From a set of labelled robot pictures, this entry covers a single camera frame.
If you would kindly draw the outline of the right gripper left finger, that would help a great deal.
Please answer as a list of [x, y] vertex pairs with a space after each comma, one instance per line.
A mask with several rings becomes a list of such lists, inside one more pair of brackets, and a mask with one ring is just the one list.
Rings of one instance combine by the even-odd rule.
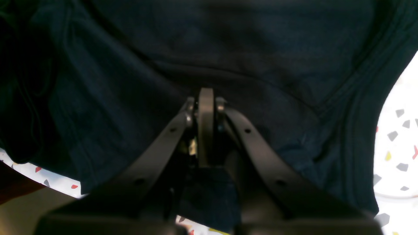
[[42, 217], [36, 235], [186, 235], [176, 211], [190, 168], [214, 164], [215, 95], [202, 88], [127, 169]]

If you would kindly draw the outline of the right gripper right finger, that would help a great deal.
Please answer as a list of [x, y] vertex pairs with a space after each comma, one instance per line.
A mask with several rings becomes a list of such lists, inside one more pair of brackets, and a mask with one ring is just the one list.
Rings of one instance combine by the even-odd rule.
[[372, 216], [295, 172], [224, 98], [216, 98], [215, 111], [219, 128], [237, 150], [224, 165], [241, 206], [233, 235], [382, 235]]

